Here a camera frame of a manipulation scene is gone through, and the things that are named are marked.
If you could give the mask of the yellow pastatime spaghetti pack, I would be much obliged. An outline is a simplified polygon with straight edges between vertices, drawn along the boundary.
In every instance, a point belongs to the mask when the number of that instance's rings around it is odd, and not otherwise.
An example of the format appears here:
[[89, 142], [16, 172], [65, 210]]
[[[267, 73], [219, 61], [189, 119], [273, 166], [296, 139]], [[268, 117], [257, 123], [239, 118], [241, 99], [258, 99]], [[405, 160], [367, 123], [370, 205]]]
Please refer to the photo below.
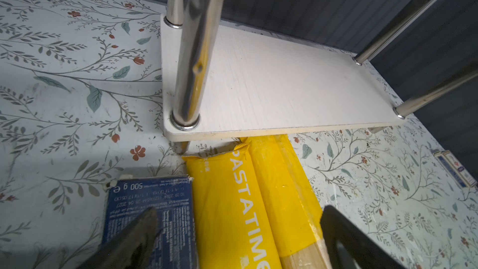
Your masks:
[[192, 179], [200, 268], [281, 268], [248, 146], [184, 161]]

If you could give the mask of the yellow spaghetti pack barcode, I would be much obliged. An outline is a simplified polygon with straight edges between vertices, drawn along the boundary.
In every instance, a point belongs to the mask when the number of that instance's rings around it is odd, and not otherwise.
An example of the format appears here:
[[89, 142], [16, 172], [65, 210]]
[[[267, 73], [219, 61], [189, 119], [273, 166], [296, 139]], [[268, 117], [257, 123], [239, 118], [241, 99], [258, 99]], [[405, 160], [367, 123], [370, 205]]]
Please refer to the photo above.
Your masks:
[[329, 269], [322, 208], [285, 134], [242, 138], [248, 145], [284, 269]]

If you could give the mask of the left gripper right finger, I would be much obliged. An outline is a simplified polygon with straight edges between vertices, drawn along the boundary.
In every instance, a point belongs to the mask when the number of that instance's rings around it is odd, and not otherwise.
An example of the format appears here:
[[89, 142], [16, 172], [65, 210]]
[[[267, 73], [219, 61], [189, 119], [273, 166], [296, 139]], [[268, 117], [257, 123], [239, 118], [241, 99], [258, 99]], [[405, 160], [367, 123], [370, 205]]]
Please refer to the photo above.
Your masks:
[[324, 208], [320, 223], [332, 268], [403, 268], [334, 206]]

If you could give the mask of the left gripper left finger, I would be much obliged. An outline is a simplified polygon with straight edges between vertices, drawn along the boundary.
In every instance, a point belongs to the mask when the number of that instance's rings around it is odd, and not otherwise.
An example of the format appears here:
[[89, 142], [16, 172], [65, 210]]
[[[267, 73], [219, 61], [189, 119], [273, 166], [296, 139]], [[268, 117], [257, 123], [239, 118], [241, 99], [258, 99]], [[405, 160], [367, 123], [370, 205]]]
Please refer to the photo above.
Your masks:
[[158, 235], [158, 213], [155, 208], [149, 207], [78, 267], [145, 269], [150, 262]]

